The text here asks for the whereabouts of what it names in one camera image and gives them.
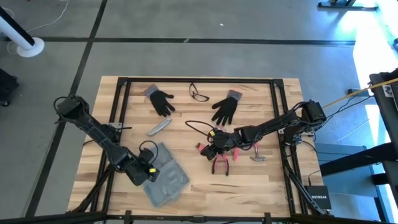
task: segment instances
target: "red-handled pliers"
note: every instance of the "red-handled pliers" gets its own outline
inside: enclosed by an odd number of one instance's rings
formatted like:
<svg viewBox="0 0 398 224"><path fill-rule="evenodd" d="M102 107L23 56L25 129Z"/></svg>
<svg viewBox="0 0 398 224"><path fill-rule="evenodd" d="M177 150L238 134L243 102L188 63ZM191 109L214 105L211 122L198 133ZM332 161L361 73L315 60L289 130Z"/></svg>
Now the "red-handled pliers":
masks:
<svg viewBox="0 0 398 224"><path fill-rule="evenodd" d="M225 163L225 175L229 175L229 163L228 163L228 158L226 157L225 154L217 154L216 159L213 162L213 167L211 168L211 174L214 174L216 172L216 165L218 162L218 159L224 159L224 163Z"/></svg>

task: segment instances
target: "wooden table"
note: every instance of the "wooden table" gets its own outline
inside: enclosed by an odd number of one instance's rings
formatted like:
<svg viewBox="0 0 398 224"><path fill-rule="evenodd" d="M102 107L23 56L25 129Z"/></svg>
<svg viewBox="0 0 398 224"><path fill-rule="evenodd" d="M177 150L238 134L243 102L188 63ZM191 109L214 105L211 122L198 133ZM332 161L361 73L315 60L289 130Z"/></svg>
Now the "wooden table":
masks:
<svg viewBox="0 0 398 224"><path fill-rule="evenodd" d="M93 116L101 123L108 122L117 79L118 77L101 79L93 108ZM284 79L284 83L288 106L291 108L303 100L300 83L294 78ZM265 136L259 142L259 153L266 156L265 162L252 161L249 156L254 155L253 150L240 151L237 161L233 161L232 156L228 154L229 176L227 177L223 169L218 169L214 175L211 174L212 161L199 155L195 149L198 142L206 143L206 137L184 124L189 119L210 123L215 113L211 108L212 104L224 99L230 89L241 92L243 97L234 114L233 124L226 127L227 131L250 124L258 125L272 119L274 110L269 85L197 83L200 94L210 97L209 101L200 103L188 94L189 83L155 83L160 90L175 96L168 101L174 105L176 112L172 113L173 120L163 131L149 138L146 135L149 130L164 119L157 115L149 99L144 96L144 90L151 84L133 83L131 86L124 126L130 126L132 129L123 131L121 145L138 153L138 146L142 141L151 139L155 142L164 142L188 174L190 183L176 202L154 208L142 186L136 187L126 174L116 173L109 214L119 215L124 214L126 210L132 210L133 215L263 217L264 212L269 212L272 217L290 216L276 133ZM282 112L279 94L278 101L279 111ZM199 128L208 131L205 126ZM68 209L75 208L94 186L101 153L102 149L95 143L87 144L83 148ZM303 182L308 184L308 175L319 170L317 155L310 146L301 144L297 147L297 156ZM313 185L323 184L319 172L311 176L311 181ZM294 184L292 188L296 211L300 212L299 197ZM103 194L104 190L99 197L100 203Z"/></svg>

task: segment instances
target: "work glove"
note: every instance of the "work glove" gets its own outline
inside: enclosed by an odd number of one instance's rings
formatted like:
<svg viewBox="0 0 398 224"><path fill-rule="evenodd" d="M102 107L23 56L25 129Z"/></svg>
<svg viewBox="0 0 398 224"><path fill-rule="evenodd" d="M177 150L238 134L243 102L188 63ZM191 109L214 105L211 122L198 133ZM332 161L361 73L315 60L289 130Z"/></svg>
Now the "work glove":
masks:
<svg viewBox="0 0 398 224"><path fill-rule="evenodd" d="M150 99L150 102L159 116L166 117L167 115L171 115L169 109L171 111L175 111L175 108L166 100L166 97L170 99L174 98L173 95L168 95L167 93L160 91L154 84L148 87L144 93L146 97Z"/></svg>
<svg viewBox="0 0 398 224"><path fill-rule="evenodd" d="M238 101L241 99L241 97L242 93L230 90L226 96L226 99L221 100L211 107L212 109L219 108L211 120L215 121L217 119L217 125L223 122L224 126L227 120L228 124L231 124Z"/></svg>

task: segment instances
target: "hammer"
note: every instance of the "hammer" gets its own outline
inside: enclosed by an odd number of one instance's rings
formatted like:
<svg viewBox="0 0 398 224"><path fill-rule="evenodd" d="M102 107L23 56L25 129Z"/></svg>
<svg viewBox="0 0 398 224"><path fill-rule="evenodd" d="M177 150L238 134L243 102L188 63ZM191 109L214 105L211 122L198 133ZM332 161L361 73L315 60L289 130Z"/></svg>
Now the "hammer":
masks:
<svg viewBox="0 0 398 224"><path fill-rule="evenodd" d="M256 156L255 157L251 156L250 159L252 159L252 160L254 160L256 162L262 162L262 161L266 160L265 156L260 156L259 155L258 143L254 144L254 153L256 153Z"/></svg>

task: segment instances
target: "glove cuff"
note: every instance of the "glove cuff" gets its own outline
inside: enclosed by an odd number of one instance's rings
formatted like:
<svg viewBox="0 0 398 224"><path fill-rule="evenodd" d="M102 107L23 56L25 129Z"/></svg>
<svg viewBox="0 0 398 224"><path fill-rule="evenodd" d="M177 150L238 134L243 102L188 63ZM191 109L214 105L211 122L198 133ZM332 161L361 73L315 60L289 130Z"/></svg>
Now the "glove cuff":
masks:
<svg viewBox="0 0 398 224"><path fill-rule="evenodd" d="M226 95L226 97L232 97L235 100L239 101L242 98L242 93L235 91L235 90L229 90L228 94Z"/></svg>
<svg viewBox="0 0 398 224"><path fill-rule="evenodd" d="M146 97L150 98L151 94L153 94L155 91L159 90L155 84L152 84L148 87L148 89L144 90L144 94Z"/></svg>

